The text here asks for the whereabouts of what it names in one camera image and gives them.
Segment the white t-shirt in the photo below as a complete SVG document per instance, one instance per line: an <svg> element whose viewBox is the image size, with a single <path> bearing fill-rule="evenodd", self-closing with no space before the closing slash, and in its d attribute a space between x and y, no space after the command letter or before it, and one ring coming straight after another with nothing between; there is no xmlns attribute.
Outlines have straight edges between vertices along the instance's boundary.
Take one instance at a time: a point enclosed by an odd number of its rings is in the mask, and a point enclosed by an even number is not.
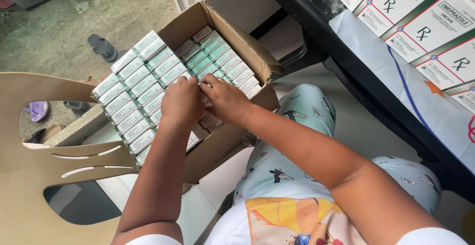
<svg viewBox="0 0 475 245"><path fill-rule="evenodd" d="M328 190L315 182L269 187L260 197L237 202L216 223L205 245L367 245ZM468 245L442 228L407 233L397 245ZM127 245L180 245L147 235Z"/></svg>

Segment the person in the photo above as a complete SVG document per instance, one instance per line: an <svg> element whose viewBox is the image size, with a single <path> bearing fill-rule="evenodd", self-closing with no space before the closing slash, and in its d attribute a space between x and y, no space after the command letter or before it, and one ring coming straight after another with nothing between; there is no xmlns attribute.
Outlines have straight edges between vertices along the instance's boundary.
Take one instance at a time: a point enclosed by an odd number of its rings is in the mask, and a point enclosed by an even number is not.
<svg viewBox="0 0 475 245"><path fill-rule="evenodd" d="M234 205L205 244L466 244L430 214L441 194L435 175L401 158L370 161L333 139L335 109L316 86L297 86L273 113L211 74L201 82L181 77L169 86L113 245L183 244L176 221L187 138L205 110L201 94L211 101L207 111L259 137Z"/></svg>

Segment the concrete ground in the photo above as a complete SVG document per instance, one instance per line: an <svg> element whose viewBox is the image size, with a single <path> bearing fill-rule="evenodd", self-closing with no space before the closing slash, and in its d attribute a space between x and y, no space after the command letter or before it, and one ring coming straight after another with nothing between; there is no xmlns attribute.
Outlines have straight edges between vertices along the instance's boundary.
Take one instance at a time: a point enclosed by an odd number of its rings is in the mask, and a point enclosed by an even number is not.
<svg viewBox="0 0 475 245"><path fill-rule="evenodd" d="M0 72L73 80L109 74L111 63L93 53L87 42L91 34L105 37L118 51L129 49L177 14L173 0L51 0L33 11L16 7L0 16ZM77 119L62 102L50 104L49 115L40 123L21 112L20 135L29 138L39 129L55 123L67 126Z"/></svg>

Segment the plastic chair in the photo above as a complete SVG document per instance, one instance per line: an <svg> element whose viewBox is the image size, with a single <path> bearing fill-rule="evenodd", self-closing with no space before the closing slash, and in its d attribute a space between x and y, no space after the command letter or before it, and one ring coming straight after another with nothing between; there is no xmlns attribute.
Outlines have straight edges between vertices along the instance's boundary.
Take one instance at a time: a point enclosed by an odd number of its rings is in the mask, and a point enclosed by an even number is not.
<svg viewBox="0 0 475 245"><path fill-rule="evenodd" d="M39 100L93 102L90 93L94 87L48 75L0 73L2 244L110 244L119 218L92 225L68 223L46 203L43 191L51 186L138 172L124 143L30 149L21 143L18 128L20 111L28 103ZM68 174L78 169L83 170Z"/></svg>

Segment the pajama pants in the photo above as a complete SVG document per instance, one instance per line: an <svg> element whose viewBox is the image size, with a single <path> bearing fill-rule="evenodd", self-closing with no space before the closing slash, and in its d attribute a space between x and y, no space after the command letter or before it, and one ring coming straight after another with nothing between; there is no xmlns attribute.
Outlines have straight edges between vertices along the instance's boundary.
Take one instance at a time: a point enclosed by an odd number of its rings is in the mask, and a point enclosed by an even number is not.
<svg viewBox="0 0 475 245"><path fill-rule="evenodd" d="M333 137L336 112L322 91L310 84L301 84L282 97L275 113ZM427 167L402 158L381 156L374 163L391 175L420 205L433 213L440 202L441 187ZM288 190L292 184L317 183L318 190L328 189L307 175L285 155L259 140L251 153L246 171L236 185L234 203L264 196L272 187Z"/></svg>

